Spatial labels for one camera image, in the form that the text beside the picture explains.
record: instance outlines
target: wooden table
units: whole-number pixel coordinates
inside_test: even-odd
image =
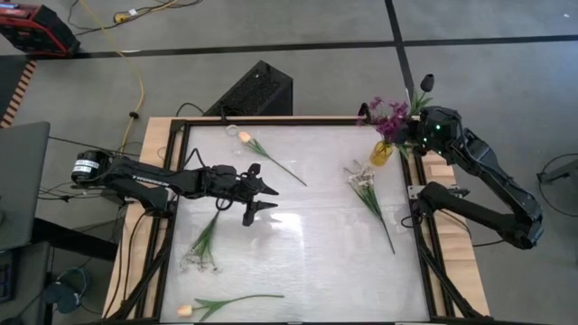
[[[353,119],[355,116],[307,116],[311,119]],[[242,119],[243,117],[229,117],[229,121],[235,121],[237,119]],[[295,116],[252,116],[251,119],[288,119],[295,118]],[[155,166],[163,166],[163,158],[166,150],[167,140],[170,133],[171,122],[174,119],[187,119],[187,120],[212,120],[218,121],[219,117],[152,117],[149,119],[148,127],[146,128],[146,134],[143,141],[143,149],[141,151],[140,162],[149,163]],[[178,148],[181,147],[182,133],[177,134],[175,141],[175,150],[173,150],[172,156],[172,166],[171,169],[176,169],[176,164],[178,161]],[[425,178],[428,181],[437,181],[444,185],[455,184],[455,178],[453,176],[453,168],[445,165],[445,160],[435,153],[426,155],[423,158]],[[410,159],[409,162],[410,172],[412,175],[412,180],[414,184],[418,183],[417,171],[415,162]],[[118,249],[122,249],[122,277],[118,286],[118,292],[115,300],[112,301],[119,276],[119,257],[117,254],[117,260],[115,261],[115,266],[111,276],[110,285],[108,287],[106,308],[112,303],[110,312],[108,315],[114,313],[120,306],[120,302],[123,300],[123,292],[125,289],[125,277],[127,268],[127,257],[129,255],[128,251],[128,238],[130,238],[131,233],[135,227],[136,221],[144,212],[140,204],[131,205],[126,212],[126,221],[123,231],[123,243]],[[135,231],[135,237],[132,247],[131,260],[130,260],[130,274],[128,275],[127,281],[127,295],[130,294],[140,280],[143,274],[143,268],[145,265],[145,253],[148,247],[149,236],[151,233],[151,226],[153,223],[152,218],[143,218],[139,223],[138,229]],[[440,244],[443,252],[443,260],[445,262],[445,270],[450,279],[453,281],[455,286],[461,292],[461,294],[468,300],[471,306],[478,312],[484,315],[489,315],[488,305],[486,303],[486,297],[484,295],[483,287],[481,285],[480,273],[478,271],[478,265],[476,263],[476,257],[473,253],[473,247],[471,246],[471,239],[468,232],[465,230],[463,225],[460,225],[455,220],[447,217],[444,213],[436,212],[436,224],[437,231],[440,238]],[[161,229],[166,227],[166,221],[163,221]],[[427,227],[422,225],[424,233],[427,234]],[[163,231],[158,238],[157,247],[163,240]],[[146,304],[144,307],[144,316],[152,317],[153,306],[154,306],[154,296],[156,294],[157,286],[157,276],[149,284],[149,290],[147,291]],[[435,275],[430,271],[430,277],[432,279],[433,296],[436,305],[437,314],[439,316],[444,316],[444,307],[442,299],[442,291],[440,284],[437,281]],[[459,311],[456,309],[456,315],[460,315]]]

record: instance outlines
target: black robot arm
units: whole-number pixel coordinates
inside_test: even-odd
[[[431,215],[448,209],[491,228],[511,245],[529,249],[543,233],[542,210],[532,194],[517,185],[498,164],[493,150],[471,130],[461,125],[457,111],[445,107],[426,107],[419,120],[409,124],[398,142],[417,144],[414,152],[424,155],[433,150],[449,164],[457,164],[468,174],[479,177],[512,210],[501,214],[453,196],[443,185],[427,184],[415,203],[417,210]]]
[[[257,178],[260,169],[261,166],[254,163],[240,175],[237,175],[234,167],[227,165],[173,172],[105,151],[87,151],[79,153],[71,178],[82,188],[104,186],[137,199],[147,214],[162,218],[168,218],[174,212],[167,188],[186,199],[216,198],[215,205],[219,210],[228,209],[233,202],[239,202],[247,205],[243,225],[250,226],[257,211],[277,206],[253,201],[259,193],[278,195]],[[147,187],[143,182],[156,187]]]

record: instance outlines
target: white table surface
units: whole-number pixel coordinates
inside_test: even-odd
[[[291,177],[253,153],[221,126],[194,126],[188,152],[199,148],[207,165],[230,164],[238,173],[261,163],[264,182],[279,196],[258,195],[277,208],[241,225],[245,206],[221,212],[212,242],[218,271],[182,267],[182,257],[215,215],[215,200],[181,200],[164,291],[161,321],[194,301],[228,300],[249,294],[282,294],[231,303],[208,322],[226,321],[396,321],[428,320],[413,231],[401,227],[409,215],[401,158],[397,151],[376,168],[376,193],[389,234],[347,183],[343,167],[367,161],[378,134],[359,126],[240,126]],[[200,167],[195,158],[187,169]]]

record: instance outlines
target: glass vase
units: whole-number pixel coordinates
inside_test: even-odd
[[[387,163],[387,159],[389,159],[392,152],[394,152],[394,146],[392,144],[379,141],[373,148],[369,160],[376,166],[383,166]]]

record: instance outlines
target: red equipment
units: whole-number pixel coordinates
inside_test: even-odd
[[[29,54],[70,57],[80,46],[70,28],[44,5],[0,3],[0,33]]]

